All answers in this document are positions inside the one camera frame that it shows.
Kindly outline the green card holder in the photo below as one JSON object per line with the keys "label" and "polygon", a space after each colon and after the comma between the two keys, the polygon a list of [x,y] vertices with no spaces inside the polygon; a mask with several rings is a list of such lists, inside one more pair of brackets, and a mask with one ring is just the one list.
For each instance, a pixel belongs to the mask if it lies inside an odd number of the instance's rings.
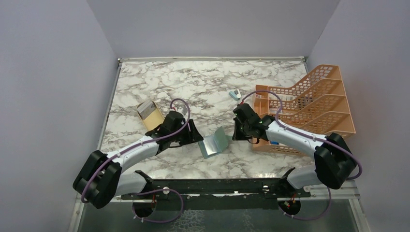
{"label": "green card holder", "polygon": [[229,146],[230,136],[225,134],[224,128],[219,127],[212,135],[204,137],[198,142],[204,159],[216,156]]}

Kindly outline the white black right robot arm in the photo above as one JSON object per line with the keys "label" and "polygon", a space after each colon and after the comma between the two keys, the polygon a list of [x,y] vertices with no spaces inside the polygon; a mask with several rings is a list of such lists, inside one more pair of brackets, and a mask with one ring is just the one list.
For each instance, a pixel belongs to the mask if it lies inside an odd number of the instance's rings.
{"label": "white black right robot arm", "polygon": [[276,187],[286,197],[305,186],[324,184],[330,189],[339,189],[346,180],[353,179],[351,173],[359,163],[353,158],[343,137],[337,133],[314,134],[287,125],[277,117],[259,115],[247,103],[234,110],[233,140],[244,141],[255,138],[278,142],[310,156],[314,164],[302,168],[291,168],[279,180]]}

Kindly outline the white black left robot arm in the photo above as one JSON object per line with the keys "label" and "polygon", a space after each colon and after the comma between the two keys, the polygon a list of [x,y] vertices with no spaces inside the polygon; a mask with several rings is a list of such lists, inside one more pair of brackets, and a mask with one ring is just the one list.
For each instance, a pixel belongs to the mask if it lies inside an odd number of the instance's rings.
{"label": "white black left robot arm", "polygon": [[203,141],[193,119],[171,111],[164,121],[148,131],[138,141],[116,151],[92,152],[73,182],[73,189],[82,200],[101,209],[112,198],[135,193],[139,198],[147,198],[152,185],[141,174],[124,174],[133,165],[154,157],[170,148],[171,143],[179,146]]}

